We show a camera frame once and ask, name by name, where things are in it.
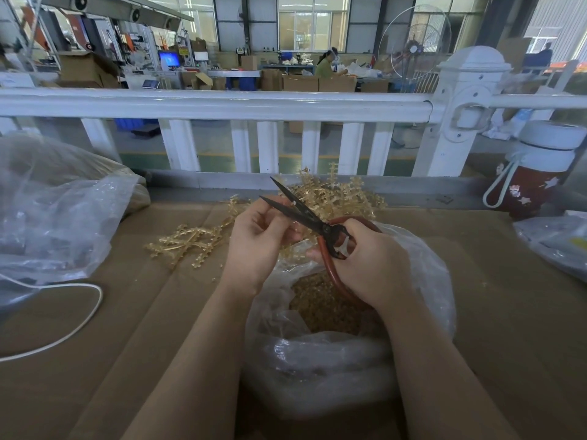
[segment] green shirt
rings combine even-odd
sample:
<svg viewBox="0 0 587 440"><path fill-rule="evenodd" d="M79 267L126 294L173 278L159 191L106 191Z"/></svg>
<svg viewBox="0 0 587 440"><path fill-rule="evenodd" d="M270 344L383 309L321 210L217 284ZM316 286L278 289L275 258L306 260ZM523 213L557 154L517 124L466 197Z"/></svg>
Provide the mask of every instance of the green shirt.
<svg viewBox="0 0 587 440"><path fill-rule="evenodd" d="M320 77L321 79L331 79L334 72L332 72L332 67L330 67L330 62L327 58L324 58L318 66L316 66L316 77Z"/></svg>

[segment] hand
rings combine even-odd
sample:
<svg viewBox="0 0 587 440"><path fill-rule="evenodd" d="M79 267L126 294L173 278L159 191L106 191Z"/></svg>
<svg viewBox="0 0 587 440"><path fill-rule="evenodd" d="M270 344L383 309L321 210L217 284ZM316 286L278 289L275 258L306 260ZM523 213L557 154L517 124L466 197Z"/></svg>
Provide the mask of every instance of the hand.
<svg viewBox="0 0 587 440"><path fill-rule="evenodd" d="M268 198L290 205L289 200L281 196ZM281 245L301 239L299 224L293 223L263 199L257 199L234 222L221 282L239 290L245 288L254 294L259 293L275 267Z"/></svg>
<svg viewBox="0 0 587 440"><path fill-rule="evenodd" d="M412 289L407 252L392 236L376 233L355 219L343 225L356 246L347 259L333 259L336 271L356 296L381 313L390 306L397 292ZM317 247L308 250L306 255L323 263Z"/></svg>

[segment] left hand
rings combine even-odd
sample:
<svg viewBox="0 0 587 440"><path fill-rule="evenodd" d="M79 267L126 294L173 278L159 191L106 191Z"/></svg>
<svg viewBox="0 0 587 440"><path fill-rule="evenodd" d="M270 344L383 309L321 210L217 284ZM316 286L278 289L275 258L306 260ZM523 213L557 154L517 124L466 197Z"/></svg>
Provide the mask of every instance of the left hand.
<svg viewBox="0 0 587 440"><path fill-rule="evenodd" d="M290 205L289 200L281 196L268 198ZM234 222L222 282L232 288L259 293L275 267L279 248L301 239L299 224L263 199L257 199Z"/></svg>

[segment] green floor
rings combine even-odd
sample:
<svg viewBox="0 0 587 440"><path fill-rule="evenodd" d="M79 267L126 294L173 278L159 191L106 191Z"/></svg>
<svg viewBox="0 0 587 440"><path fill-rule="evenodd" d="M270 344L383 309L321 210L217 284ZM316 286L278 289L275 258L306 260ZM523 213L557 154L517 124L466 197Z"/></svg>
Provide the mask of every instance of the green floor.
<svg viewBox="0 0 587 440"><path fill-rule="evenodd" d="M130 168L141 169L169 169L169 160L165 154L122 153L122 163ZM221 155L200 155L200 168L206 172L231 173L235 171L234 157ZM296 174L301 169L301 156L287 156L279 158L279 171L284 174ZM318 172L327 174L330 163L337 162L334 157L324 157L318 160ZM411 176L414 168L414 159L388 159L385 165L384 176ZM369 159L359 160L357 174L366 175ZM259 157L251 157L253 173L259 173Z"/></svg>

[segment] black scissor blade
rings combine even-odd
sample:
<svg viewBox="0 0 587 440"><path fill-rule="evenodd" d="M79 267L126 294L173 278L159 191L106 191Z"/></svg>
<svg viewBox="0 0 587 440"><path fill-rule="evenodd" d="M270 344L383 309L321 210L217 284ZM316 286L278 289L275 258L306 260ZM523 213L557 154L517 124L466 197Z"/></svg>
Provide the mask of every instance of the black scissor blade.
<svg viewBox="0 0 587 440"><path fill-rule="evenodd" d="M288 218L299 222L300 224L304 225L304 227L308 227L309 229L311 229L312 231L314 231L318 234L322 234L322 222L321 221L316 222L316 221L308 218L304 214L301 214L296 209L291 208L291 207L287 207L286 205L283 205L282 203L275 202L273 199L269 199L264 196L260 196L260 198L263 199L266 203L268 203L271 207L282 212Z"/></svg>
<svg viewBox="0 0 587 440"><path fill-rule="evenodd" d="M286 186L280 184L273 177L271 178L271 180L275 182L275 185L277 185L277 187L281 190L285 197L290 200L292 205L296 207L301 214L303 214L308 219L311 219L316 223L322 223L322 220L312 210L310 210L310 208L306 207L306 205L298 197L296 197L296 195L294 195Z"/></svg>

